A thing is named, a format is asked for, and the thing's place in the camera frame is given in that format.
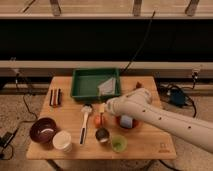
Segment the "green tray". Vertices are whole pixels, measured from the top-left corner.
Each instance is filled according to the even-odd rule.
[[[115,94],[98,96],[98,86],[109,78],[116,79]],[[119,70],[116,68],[75,69],[71,97],[76,101],[107,100],[121,95]]]

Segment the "blue object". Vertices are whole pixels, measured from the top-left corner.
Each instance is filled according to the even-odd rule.
[[[131,129],[133,127],[133,119],[127,115],[121,116],[120,126],[123,128]]]
[[[180,89],[170,90],[170,103],[182,107],[186,104],[186,95]]]

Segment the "black device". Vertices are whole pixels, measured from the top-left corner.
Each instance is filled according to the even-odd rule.
[[[14,137],[13,133],[6,132],[6,134],[0,139],[0,147],[6,148]]]

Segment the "small cup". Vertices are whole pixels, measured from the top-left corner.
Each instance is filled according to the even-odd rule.
[[[111,147],[112,150],[120,153],[124,151],[127,147],[127,140],[122,135],[115,135],[111,138]]]
[[[60,131],[53,137],[53,146],[57,150],[68,153],[72,150],[71,135],[67,131]]]

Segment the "green cup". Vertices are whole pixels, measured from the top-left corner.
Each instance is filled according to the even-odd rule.
[[[115,135],[111,138],[111,147],[112,150],[120,153],[124,151],[127,147],[127,140],[122,135]]]

